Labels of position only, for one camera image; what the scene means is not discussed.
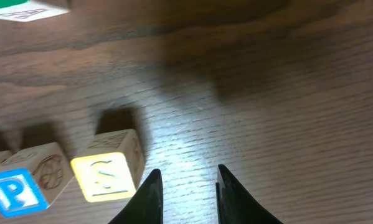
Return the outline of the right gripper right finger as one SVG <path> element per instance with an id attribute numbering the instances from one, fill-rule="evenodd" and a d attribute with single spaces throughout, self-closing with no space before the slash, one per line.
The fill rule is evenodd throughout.
<path id="1" fill-rule="evenodd" d="M 223 164 L 218 165 L 215 189 L 219 224 L 283 224 Z"/>

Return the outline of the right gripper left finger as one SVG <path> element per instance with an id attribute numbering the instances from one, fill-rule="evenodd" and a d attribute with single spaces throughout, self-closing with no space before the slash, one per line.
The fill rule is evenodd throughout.
<path id="1" fill-rule="evenodd" d="M 153 169 L 126 206 L 108 224 L 163 224 L 163 181 Z"/>

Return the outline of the yellow S block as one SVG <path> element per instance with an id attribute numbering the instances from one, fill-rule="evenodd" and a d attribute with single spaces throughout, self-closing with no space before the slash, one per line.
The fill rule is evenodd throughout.
<path id="1" fill-rule="evenodd" d="M 86 201 L 131 198 L 141 181 L 145 159 L 134 129 L 94 136 L 70 162 Z"/>

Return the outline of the blue P block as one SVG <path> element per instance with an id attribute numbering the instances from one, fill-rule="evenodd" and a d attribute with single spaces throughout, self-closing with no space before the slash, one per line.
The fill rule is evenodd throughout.
<path id="1" fill-rule="evenodd" d="M 73 177 L 58 143 L 22 149 L 0 163 L 0 213 L 12 218 L 46 210 Z"/>

